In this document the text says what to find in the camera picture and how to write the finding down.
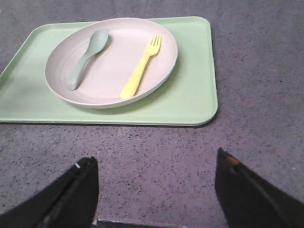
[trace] tray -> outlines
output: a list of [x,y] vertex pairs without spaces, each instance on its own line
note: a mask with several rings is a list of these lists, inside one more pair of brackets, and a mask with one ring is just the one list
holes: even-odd
[[0,122],[201,125],[218,108],[209,22],[201,17],[149,19],[175,37],[179,56],[165,83],[135,103],[110,109],[74,106],[46,85],[44,66],[67,36],[94,22],[46,24],[33,30],[0,76]]

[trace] fork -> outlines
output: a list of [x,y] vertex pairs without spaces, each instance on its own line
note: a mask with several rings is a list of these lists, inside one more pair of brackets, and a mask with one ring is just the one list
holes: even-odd
[[161,47],[162,36],[154,35],[150,39],[146,49],[144,50],[144,55],[137,67],[133,71],[129,81],[125,84],[123,90],[120,93],[120,98],[125,100],[133,97],[136,94],[138,85],[142,79],[143,72],[147,66],[150,57],[155,56]]

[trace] plastic spoon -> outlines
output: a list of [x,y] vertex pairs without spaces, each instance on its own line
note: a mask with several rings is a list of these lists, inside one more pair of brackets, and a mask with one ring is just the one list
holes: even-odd
[[104,49],[108,37],[108,31],[105,29],[99,29],[92,34],[86,52],[75,65],[74,69],[72,70],[72,74],[70,75],[67,81],[67,87],[70,90],[75,90],[78,87],[81,81],[81,72],[85,64],[87,63],[90,57],[98,54]]

